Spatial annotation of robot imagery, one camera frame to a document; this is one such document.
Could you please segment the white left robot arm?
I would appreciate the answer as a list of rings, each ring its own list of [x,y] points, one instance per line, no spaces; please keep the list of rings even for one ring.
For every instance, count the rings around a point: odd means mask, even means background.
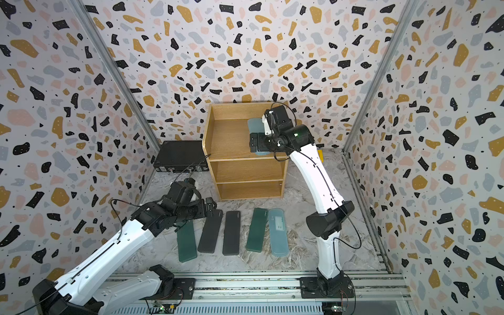
[[[84,262],[32,291],[38,314],[110,314],[137,300],[178,298],[175,276],[161,265],[111,287],[105,281],[135,252],[170,228],[215,214],[213,198],[202,198],[195,180],[175,181],[162,198],[138,207],[119,230]]]

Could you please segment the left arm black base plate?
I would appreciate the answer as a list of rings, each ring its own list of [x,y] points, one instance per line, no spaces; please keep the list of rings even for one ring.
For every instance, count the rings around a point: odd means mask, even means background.
[[[159,290],[150,298],[153,300],[190,300],[193,297],[195,286],[195,278],[163,280]]]

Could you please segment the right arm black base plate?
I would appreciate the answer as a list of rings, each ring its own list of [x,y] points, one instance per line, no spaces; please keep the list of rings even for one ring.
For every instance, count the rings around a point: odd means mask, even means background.
[[[302,277],[299,280],[303,299],[353,298],[354,286],[350,278],[339,275],[331,279],[323,276]]]

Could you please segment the light blue pencil case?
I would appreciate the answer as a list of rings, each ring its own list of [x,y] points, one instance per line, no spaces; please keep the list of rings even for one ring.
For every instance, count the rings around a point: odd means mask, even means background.
[[[270,248],[275,257],[286,257],[289,255],[289,245],[287,238],[287,225],[284,211],[282,209],[269,210],[269,231]]]
[[[249,129],[249,149],[251,153],[258,156],[266,156],[271,153],[267,146],[264,124],[261,118],[248,120]]]

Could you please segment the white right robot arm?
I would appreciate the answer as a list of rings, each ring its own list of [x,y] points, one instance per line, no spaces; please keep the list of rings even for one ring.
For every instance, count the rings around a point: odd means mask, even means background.
[[[262,116],[263,131],[250,134],[252,152],[285,153],[303,176],[316,211],[306,218],[318,246],[317,275],[301,281],[305,298],[338,297],[353,290],[339,260],[340,232],[354,211],[329,178],[309,128],[297,123],[294,112],[275,102]]]

